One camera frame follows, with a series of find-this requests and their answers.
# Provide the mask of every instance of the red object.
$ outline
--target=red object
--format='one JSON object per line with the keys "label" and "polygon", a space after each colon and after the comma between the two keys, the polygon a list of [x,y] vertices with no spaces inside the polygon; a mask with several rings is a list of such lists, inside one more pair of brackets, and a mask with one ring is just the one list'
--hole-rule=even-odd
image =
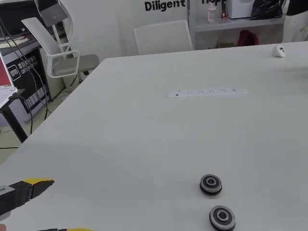
{"label": "red object", "polygon": [[255,46],[255,45],[259,45],[258,37],[249,30],[242,30],[240,33],[239,40],[237,42],[237,46],[245,47],[245,46]]}
{"label": "red object", "polygon": [[4,64],[0,59],[0,86],[11,85],[10,77],[5,71]]}

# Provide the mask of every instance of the table leg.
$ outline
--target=table leg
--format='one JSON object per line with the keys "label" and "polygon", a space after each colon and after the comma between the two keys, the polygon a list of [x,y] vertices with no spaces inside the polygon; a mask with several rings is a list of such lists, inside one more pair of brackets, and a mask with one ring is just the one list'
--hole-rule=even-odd
{"label": "table leg", "polygon": [[23,143],[28,138],[28,136],[23,130],[23,128],[21,127],[16,117],[14,116],[9,106],[2,109],[2,115],[4,116],[6,121],[9,123],[10,127],[14,131],[19,141]]}

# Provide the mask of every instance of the ball bearing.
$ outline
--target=ball bearing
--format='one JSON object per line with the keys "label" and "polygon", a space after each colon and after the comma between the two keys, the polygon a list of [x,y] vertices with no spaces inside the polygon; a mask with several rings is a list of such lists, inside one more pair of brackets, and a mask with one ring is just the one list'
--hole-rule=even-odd
{"label": "ball bearing", "polygon": [[217,231],[232,231],[235,227],[235,216],[226,206],[215,206],[210,212],[211,225]]}
{"label": "ball bearing", "polygon": [[205,175],[201,178],[200,189],[208,195],[217,195],[222,190],[221,180],[215,175]]}

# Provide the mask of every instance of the red sign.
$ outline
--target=red sign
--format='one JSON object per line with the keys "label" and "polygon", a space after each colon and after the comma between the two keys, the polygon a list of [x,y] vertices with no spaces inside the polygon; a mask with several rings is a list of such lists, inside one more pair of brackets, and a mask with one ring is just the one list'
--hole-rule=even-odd
{"label": "red sign", "polygon": [[0,59],[0,87],[6,85],[11,85],[10,77],[5,70],[2,59]]}

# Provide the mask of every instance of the shelf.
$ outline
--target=shelf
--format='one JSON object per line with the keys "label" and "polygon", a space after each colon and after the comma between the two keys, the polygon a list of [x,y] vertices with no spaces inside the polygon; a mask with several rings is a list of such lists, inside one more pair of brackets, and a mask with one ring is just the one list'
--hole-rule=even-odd
{"label": "shelf", "polygon": [[193,32],[204,32],[204,31],[213,31],[213,30],[225,30],[225,29],[234,29],[242,27],[251,27],[251,26],[266,26],[266,25],[277,25],[283,24],[285,17],[282,18],[273,18],[265,20],[250,20],[249,18],[239,18],[239,19],[229,19],[229,18],[218,18],[212,23],[208,23],[207,20],[197,19],[196,25],[191,26],[190,30]]}

